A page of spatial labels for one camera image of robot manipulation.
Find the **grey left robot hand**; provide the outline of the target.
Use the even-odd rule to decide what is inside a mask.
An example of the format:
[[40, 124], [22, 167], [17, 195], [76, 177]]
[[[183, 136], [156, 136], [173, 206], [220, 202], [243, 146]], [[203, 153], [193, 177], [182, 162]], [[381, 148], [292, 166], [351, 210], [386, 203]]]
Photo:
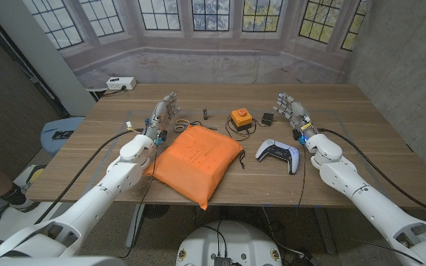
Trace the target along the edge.
[[179, 111], [177, 94], [171, 92], [157, 103], [144, 134], [152, 140], [156, 140], [161, 132], [168, 129], [170, 121]]

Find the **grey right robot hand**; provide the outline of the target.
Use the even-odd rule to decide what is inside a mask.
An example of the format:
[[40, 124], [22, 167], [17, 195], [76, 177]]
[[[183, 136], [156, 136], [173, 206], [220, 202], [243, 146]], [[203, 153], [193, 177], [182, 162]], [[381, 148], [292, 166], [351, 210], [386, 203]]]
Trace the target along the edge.
[[309, 115], [309, 111], [302, 104], [286, 92], [281, 92], [277, 97], [275, 112], [283, 115], [292, 128], [295, 140], [306, 143], [310, 137], [318, 134]]

